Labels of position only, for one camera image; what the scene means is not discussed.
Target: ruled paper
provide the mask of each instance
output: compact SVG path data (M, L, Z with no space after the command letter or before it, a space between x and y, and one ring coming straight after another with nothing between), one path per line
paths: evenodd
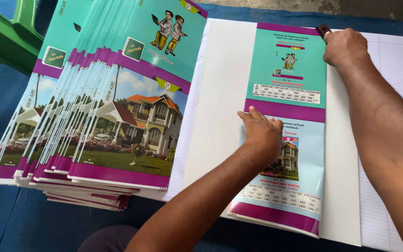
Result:
M376 68L403 97L403 37L362 33ZM359 161L360 216L362 245L386 251L403 252L393 220L368 181Z

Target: two-story house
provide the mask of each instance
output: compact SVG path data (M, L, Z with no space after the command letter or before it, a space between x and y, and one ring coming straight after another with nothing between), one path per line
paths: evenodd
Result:
M167 94L126 98L128 110L133 114L137 127L126 129L132 141L142 143L158 153L167 155L176 146L183 115Z
M278 165L286 170L298 172L298 148L290 142L283 143Z
M167 155L176 146L183 115L167 94L147 97L135 94L126 98L125 108L116 102L98 108L96 122L102 117L115 123L114 132L120 134L124 144L142 143L158 153Z

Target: spiral notebook icon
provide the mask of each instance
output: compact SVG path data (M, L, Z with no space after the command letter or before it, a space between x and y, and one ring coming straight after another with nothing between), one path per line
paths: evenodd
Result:
M61 69L65 58L66 58L65 51L62 51L52 46L48 46L46 48L46 52L44 53L42 63L48 66Z
M128 37L124 49L122 50L122 55L139 61L141 59L143 50L144 43L141 43L132 37Z

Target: forearm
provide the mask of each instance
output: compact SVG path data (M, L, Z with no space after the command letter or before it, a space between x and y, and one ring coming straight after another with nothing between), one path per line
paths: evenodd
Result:
M337 70L349 95L351 125L362 162L380 168L377 173L392 172L386 167L390 164L403 166L403 98L380 75L369 55Z
M190 251L237 193L267 165L246 144L165 204L126 251Z
M369 56L337 70L348 91L363 168L403 239L403 99Z

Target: stack of notebooks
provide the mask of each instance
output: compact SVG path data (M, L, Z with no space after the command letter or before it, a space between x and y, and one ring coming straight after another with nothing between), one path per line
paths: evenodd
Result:
M0 184L115 211L166 191L206 19L189 0L59 3L0 139Z

